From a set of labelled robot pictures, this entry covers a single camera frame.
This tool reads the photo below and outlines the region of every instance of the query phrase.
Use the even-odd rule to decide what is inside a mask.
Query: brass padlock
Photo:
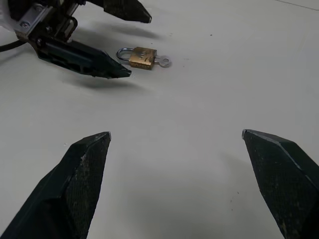
[[[123,55],[130,54],[130,58],[124,58]],[[144,70],[151,70],[154,64],[159,64],[162,67],[169,67],[171,61],[167,56],[157,56],[157,50],[136,47],[122,48],[118,51],[116,56],[123,62],[129,63],[130,66],[141,68]]]

